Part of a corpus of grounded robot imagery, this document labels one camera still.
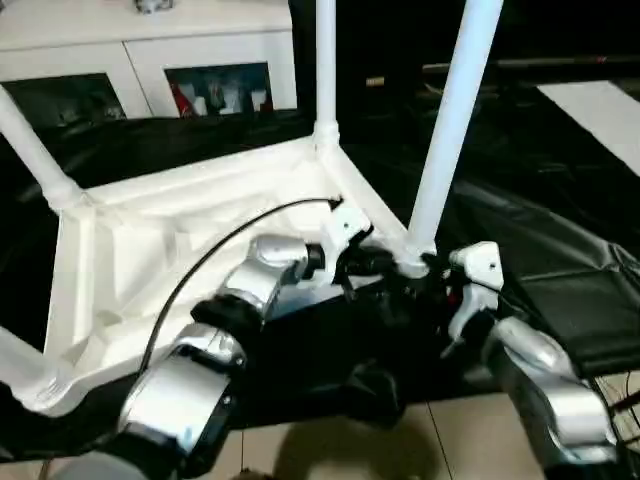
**white plastic chair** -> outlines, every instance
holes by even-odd
[[[335,0],[317,1],[317,120],[310,137],[83,190],[0,87],[0,131],[59,217],[44,353],[0,328],[0,381],[26,408],[59,416],[90,389],[133,372],[163,301],[201,252],[280,203],[342,195],[364,210],[374,235],[408,273],[424,274],[419,255],[435,252],[501,8],[502,0],[467,0],[408,230],[338,143]],[[191,306],[244,257],[249,238],[259,231],[312,238],[328,214],[325,206],[296,207],[231,242],[179,295],[156,354],[191,321]],[[297,292],[296,305],[335,294]]]

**black plastic sheet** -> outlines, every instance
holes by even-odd
[[[343,148],[403,222],[411,214],[435,113],[434,106],[425,106],[408,118],[383,113],[342,125]],[[407,124],[414,128],[406,129]],[[42,136],[65,170],[89,187],[310,132],[310,122],[281,112],[127,121]],[[8,172],[0,179],[1,323],[42,348],[57,222],[7,145],[0,145],[0,160]],[[496,240],[507,291],[542,314],[532,321],[569,349],[584,375],[638,368],[640,219],[632,209],[639,182],[537,91],[481,98],[443,216],[439,248]],[[255,400],[237,426],[358,408],[345,385],[357,365],[376,355],[375,338],[363,335],[365,316],[336,299],[270,324],[255,375]],[[398,350],[391,368],[405,399],[492,388],[473,358],[443,365],[429,348],[430,338],[403,338],[407,343],[392,344]],[[2,387],[0,459],[77,453],[113,426],[130,384],[128,378],[101,387],[61,419],[25,412]]]

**black cable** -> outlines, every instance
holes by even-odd
[[[536,312],[533,308],[529,307],[528,305],[524,304],[523,302],[519,301],[519,300],[514,300],[513,298],[508,297],[504,292],[502,292],[501,290],[492,287],[491,285],[487,285],[486,283],[482,283],[482,282],[477,282],[475,280],[470,280],[471,283],[473,283],[474,285],[478,285],[480,287],[484,287],[487,288],[489,290],[491,290],[492,292],[494,292],[495,294],[498,295],[498,297],[500,297],[500,299],[511,309],[513,310],[520,310],[524,313],[526,313],[527,315],[535,318],[538,322],[541,322],[542,324],[544,324],[544,319],[542,318],[542,315],[540,315],[538,312]]]
[[[149,368],[149,363],[151,362],[151,355],[153,354],[153,349],[155,347],[156,341],[158,340],[158,335],[160,333],[160,329],[162,328],[162,324],[167,318],[169,314],[169,310],[173,305],[173,302],[176,300],[184,286],[191,279],[191,277],[204,265],[204,263],[213,256],[220,248],[222,248],[229,240],[231,240],[236,235],[244,232],[247,228],[251,227],[255,223],[259,222],[265,217],[269,215],[273,215],[274,213],[280,212],[287,208],[295,207],[297,205],[302,205],[305,203],[317,203],[317,202],[326,202],[334,208],[337,206],[341,200],[336,200],[332,198],[305,198],[303,200],[296,200],[294,202],[285,203],[283,205],[272,208],[271,210],[267,210],[266,212],[258,215],[257,217],[252,218],[247,221],[243,225],[240,225],[238,228],[233,230],[231,233],[226,235],[222,240],[217,242],[213,247],[211,247],[201,258],[198,260],[193,267],[189,269],[189,271],[182,277],[182,279],[178,282],[176,287],[173,289],[167,301],[162,306],[160,313],[158,314],[158,318],[156,320],[155,325],[153,326],[153,330],[151,330],[151,335],[149,335],[149,340],[147,341],[147,346],[144,350],[144,354],[142,355],[142,361],[140,362],[140,368],[138,369],[138,375],[142,375],[144,371]]]

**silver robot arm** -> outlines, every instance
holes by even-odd
[[[118,435],[55,480],[193,478],[213,467],[241,396],[242,374],[281,288],[319,274],[333,279],[350,240],[371,227],[356,208],[333,210],[320,243],[260,235],[216,293],[191,311],[169,349],[136,382]]]
[[[474,322],[487,320],[482,312],[495,315],[503,284],[495,243],[464,248],[450,260],[468,283],[449,324],[452,343],[444,356],[464,343],[465,330]],[[483,362],[511,398],[542,467],[615,462],[616,437],[607,406],[578,377],[562,346],[518,318],[490,318],[485,330],[489,333],[482,342]]]

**glass cabinet door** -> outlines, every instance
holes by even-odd
[[[165,70],[180,116],[273,110],[266,62]]]
[[[291,31],[125,42],[154,116],[296,108]]]
[[[2,82],[34,128],[98,125],[125,118],[104,73]]]
[[[35,128],[151,116],[120,42],[0,51],[0,83]]]

